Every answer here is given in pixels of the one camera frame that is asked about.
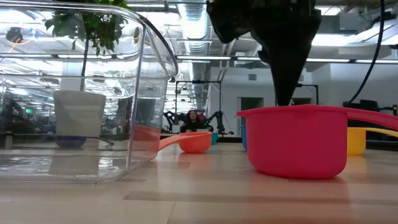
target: green leaves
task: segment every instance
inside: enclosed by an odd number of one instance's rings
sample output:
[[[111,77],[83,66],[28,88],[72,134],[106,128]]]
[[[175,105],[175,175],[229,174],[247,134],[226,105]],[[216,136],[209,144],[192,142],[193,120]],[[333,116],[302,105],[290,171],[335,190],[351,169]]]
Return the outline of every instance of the green leaves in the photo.
[[[126,0],[55,0],[68,2],[84,2],[97,4],[111,4],[119,7],[127,7]],[[106,50],[114,52],[115,44],[119,44],[123,33],[125,18],[115,14],[100,12],[56,11],[53,18],[45,21],[45,27],[49,30],[53,27],[54,37],[69,37],[74,39],[72,50],[76,49],[78,39],[90,40],[92,47],[96,49],[96,55],[105,54]]]

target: wooden floor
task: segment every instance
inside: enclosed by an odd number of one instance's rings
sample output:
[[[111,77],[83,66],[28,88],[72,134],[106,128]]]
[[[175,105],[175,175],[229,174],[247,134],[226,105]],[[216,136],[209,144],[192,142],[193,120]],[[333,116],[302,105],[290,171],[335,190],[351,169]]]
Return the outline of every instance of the wooden floor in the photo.
[[[349,157],[328,181],[253,171],[241,144],[178,146],[116,183],[0,185],[2,224],[398,223],[398,153]]]

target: yellow measuring cup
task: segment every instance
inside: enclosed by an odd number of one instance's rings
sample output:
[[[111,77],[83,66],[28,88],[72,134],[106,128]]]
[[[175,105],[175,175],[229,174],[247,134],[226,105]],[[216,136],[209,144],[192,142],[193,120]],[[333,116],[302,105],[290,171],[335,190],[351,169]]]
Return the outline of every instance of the yellow measuring cup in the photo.
[[[380,128],[348,128],[347,155],[358,156],[366,149],[366,131],[388,134],[398,138],[398,131],[390,131]]]

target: woman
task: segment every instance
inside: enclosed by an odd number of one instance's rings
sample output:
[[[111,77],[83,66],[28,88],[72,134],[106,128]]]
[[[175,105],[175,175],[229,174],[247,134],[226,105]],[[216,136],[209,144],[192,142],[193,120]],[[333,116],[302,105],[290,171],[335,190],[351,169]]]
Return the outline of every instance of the woman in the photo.
[[[181,127],[182,133],[195,132],[197,129],[206,129],[205,124],[200,120],[196,111],[189,111],[187,113],[187,122]]]

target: clear plastic container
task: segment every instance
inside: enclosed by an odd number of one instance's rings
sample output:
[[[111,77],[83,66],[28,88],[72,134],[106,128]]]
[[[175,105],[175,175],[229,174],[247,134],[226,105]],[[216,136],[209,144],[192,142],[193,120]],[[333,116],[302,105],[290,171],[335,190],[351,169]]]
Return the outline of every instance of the clear plastic container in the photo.
[[[149,21],[67,2],[0,1],[0,13],[0,182],[114,181],[157,155],[178,67]]]

